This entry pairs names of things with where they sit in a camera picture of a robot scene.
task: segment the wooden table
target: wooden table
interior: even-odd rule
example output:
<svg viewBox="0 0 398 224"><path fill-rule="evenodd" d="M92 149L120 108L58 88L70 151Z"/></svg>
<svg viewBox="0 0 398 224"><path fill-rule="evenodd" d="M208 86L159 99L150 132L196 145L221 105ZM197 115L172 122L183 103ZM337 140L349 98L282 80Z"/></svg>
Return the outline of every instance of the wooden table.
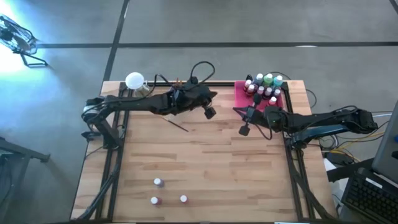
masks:
<svg viewBox="0 0 398 224"><path fill-rule="evenodd" d="M303 81L288 81L295 113L311 114ZM104 82L102 95L117 95L119 82ZM158 93L166 88L157 88ZM231 108L232 87L211 87L217 115L207 120L203 109L173 119L189 132L161 116L131 111L119 179L114 222L273 222L296 221L289 170L281 133L271 141L251 126L249 136L238 134L243 122ZM88 152L102 145L92 141ZM98 193L105 150L84 163L72 218L79 216ZM331 190L318 147L304 154L310 188L335 215ZM158 189L154 178L165 180ZM189 203L179 202L180 195ZM153 206L150 198L163 200ZM103 215L108 210L109 194ZM302 199L306 216L305 201Z"/></svg>

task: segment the computer monitor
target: computer monitor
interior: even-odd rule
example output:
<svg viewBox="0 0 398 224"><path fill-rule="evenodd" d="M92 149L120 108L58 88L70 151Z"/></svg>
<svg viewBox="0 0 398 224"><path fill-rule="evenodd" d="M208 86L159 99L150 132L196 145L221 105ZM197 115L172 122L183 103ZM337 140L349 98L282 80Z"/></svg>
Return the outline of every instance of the computer monitor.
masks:
<svg viewBox="0 0 398 224"><path fill-rule="evenodd" d="M398 102L373 160L372 168L378 174L398 183Z"/></svg>

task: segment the concrete floor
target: concrete floor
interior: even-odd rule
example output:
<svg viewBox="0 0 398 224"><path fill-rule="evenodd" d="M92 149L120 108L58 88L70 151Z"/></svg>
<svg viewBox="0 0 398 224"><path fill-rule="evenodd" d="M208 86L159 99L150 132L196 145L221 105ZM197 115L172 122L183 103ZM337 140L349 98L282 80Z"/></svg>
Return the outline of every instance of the concrete floor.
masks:
<svg viewBox="0 0 398 224"><path fill-rule="evenodd" d="M0 0L0 12L45 44L112 43L123 0ZM398 15L388 0L131 0L120 43L398 41ZM40 49L51 67L27 68L0 46L0 136L40 152L32 161L8 223L68 220L81 172L84 102L100 92L110 49ZM110 80L141 72L188 77L209 60L213 79L242 79L277 70L305 80L317 94L314 113L356 105L390 111L398 100L398 47L118 49ZM207 68L198 69L204 77ZM377 118L381 124L386 118ZM378 141L349 149L372 157Z"/></svg>

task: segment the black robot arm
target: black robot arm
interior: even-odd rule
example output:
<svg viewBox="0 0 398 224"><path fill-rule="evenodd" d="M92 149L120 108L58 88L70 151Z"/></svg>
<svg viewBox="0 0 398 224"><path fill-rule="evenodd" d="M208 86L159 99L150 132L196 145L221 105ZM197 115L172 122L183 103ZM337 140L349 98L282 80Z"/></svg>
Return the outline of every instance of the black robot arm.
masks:
<svg viewBox="0 0 398 224"><path fill-rule="evenodd" d="M286 112L277 106L267 106L264 108L264 112L261 112L256 109L260 101L261 97L254 95L252 106L233 108L245 122L245 125L239 130L240 134L244 136L249 134L249 123L260 125L276 133L286 132L291 137L287 144L295 148L303 148L314 138L347 131L369 134L377 129L377 123L373 121L372 113L355 106L346 106L328 113L301 115Z"/></svg>
<svg viewBox="0 0 398 224"><path fill-rule="evenodd" d="M217 92L191 77L183 85L173 85L169 91L143 98L116 97L108 95L86 101L82 114L83 120L93 124L104 137L104 148L113 149L120 146L119 133L112 128L106 118L115 111L150 111L154 114L179 114L197 107L205 109L205 116L211 119L216 111L211 107L212 99Z"/></svg>

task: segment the red tray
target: red tray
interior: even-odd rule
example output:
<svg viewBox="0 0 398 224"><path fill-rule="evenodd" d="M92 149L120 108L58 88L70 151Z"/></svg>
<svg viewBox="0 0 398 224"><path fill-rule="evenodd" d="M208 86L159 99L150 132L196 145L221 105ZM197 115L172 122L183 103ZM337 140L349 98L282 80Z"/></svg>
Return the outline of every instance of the red tray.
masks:
<svg viewBox="0 0 398 224"><path fill-rule="evenodd" d="M243 91L243 86L246 81L235 81L235 107L246 107L253 105L253 96L247 96ZM261 100L261 103L257 106L257 109L263 111L268 106L269 100ZM282 101L282 94L277 97L276 106L283 108L284 104Z"/></svg>

